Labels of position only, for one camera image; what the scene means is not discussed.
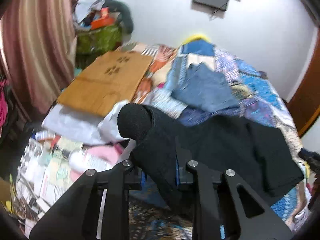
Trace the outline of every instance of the striped curtain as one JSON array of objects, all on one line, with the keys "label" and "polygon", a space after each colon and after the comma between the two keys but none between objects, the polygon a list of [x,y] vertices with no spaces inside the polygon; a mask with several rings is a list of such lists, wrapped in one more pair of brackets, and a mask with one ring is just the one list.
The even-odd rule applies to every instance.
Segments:
[{"label": "striped curtain", "polygon": [[74,76],[77,0],[12,0],[2,20],[3,72],[27,119],[44,114]]}]

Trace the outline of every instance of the white bottle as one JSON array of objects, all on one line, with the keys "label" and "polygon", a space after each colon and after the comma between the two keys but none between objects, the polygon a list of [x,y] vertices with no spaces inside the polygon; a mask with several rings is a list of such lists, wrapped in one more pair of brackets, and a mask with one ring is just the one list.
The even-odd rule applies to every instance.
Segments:
[{"label": "white bottle", "polygon": [[110,163],[87,153],[85,150],[73,151],[66,157],[69,157],[69,166],[81,174],[88,169],[95,169],[97,172],[112,169],[112,165]]}]

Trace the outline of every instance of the white wall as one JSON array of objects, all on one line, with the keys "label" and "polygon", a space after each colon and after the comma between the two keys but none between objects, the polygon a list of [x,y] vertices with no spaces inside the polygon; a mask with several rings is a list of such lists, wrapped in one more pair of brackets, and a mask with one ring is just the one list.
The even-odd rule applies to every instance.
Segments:
[{"label": "white wall", "polygon": [[320,153],[320,118],[302,137],[302,144],[307,150]]},{"label": "white wall", "polygon": [[121,0],[134,21],[133,41],[179,46],[195,33],[268,73],[288,98],[307,60],[314,24],[299,0],[230,0],[224,19],[191,7],[192,0]]}]

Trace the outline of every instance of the white plastic bag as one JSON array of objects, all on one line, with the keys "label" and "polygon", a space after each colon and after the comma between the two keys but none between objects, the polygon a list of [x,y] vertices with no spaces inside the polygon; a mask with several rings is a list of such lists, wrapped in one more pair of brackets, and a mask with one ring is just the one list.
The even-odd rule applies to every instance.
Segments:
[{"label": "white plastic bag", "polygon": [[101,120],[100,116],[78,112],[57,104],[44,119],[42,127],[71,141],[83,142],[88,145],[103,145],[110,141],[105,141],[100,137],[98,124]]},{"label": "white plastic bag", "polygon": [[127,140],[127,138],[121,137],[119,130],[117,119],[120,112],[120,109],[129,103],[128,100],[123,100],[115,104],[112,108],[111,112],[107,114],[107,116],[103,119],[102,122],[99,123],[98,129],[101,135],[101,138],[105,141],[109,141],[112,143],[117,143],[120,141]]}]

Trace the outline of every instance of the orange box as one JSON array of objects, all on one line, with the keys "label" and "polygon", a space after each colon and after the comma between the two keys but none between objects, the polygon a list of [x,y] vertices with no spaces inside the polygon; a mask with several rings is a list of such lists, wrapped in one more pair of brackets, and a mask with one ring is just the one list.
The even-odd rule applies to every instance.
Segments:
[{"label": "orange box", "polygon": [[113,17],[103,17],[91,22],[91,29],[98,29],[104,26],[113,25],[115,23],[115,19]]}]

